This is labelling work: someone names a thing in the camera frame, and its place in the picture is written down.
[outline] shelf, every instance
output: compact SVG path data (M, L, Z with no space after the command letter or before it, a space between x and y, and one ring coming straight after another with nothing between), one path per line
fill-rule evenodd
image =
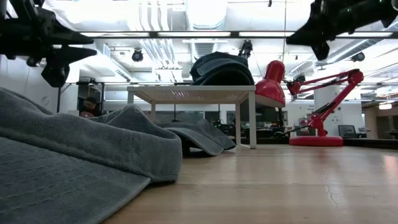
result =
M128 92L154 104L242 103L255 86L129 86Z

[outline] wooden floor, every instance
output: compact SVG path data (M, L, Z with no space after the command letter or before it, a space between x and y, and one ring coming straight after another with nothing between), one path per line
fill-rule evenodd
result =
M105 223L398 223L398 151L285 145L186 158Z

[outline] lamp arm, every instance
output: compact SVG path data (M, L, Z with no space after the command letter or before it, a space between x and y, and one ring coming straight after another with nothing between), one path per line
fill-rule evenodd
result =
M326 79L333 78L333 77L336 77L336 79L334 79L330 82L324 83L322 85L318 85L315 87L300 90L301 86L303 86L303 85L308 85L310 83L314 83L314 82L317 82L320 80L326 80ZM329 116L329 114L333 112L333 110L347 97L347 95L362 80L363 80L363 73L361 71L359 71L359 69L354 69L354 70L350 70L348 72L343 72L343 73L339 73L337 75L319 78L319 79L311 80L308 82L290 82L287 84L287 88L289 89L289 91L292 95L296 95L296 94L303 93L306 91L316 90L316 89L320 89L320 88L323 88L326 86L336 85L336 84L340 84L343 82L348 82L348 85L346 86L346 88L344 88L332 102L327 103L325 106L322 106L321 108L317 109L311 115L311 122L309 122L308 126L311 128L318 129L319 136L326 136L327 132L326 132L326 130L323 129L323 122L326 120L326 118Z

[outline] person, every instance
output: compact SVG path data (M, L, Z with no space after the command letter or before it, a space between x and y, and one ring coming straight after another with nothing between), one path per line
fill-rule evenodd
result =
M89 96L85 99L84 105L80 108L79 114L84 118L92 118L96 116L101 116L101 112L97 107L97 99L95 97Z

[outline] white table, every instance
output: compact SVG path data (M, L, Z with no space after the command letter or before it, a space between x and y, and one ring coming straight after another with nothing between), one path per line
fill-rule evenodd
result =
M235 104L236 144L242 145L240 106L249 98L250 148L255 149L257 145L255 90L255 86L129 86L127 102L134 103L134 96L137 96L150 103L152 121L156 120L156 104Z

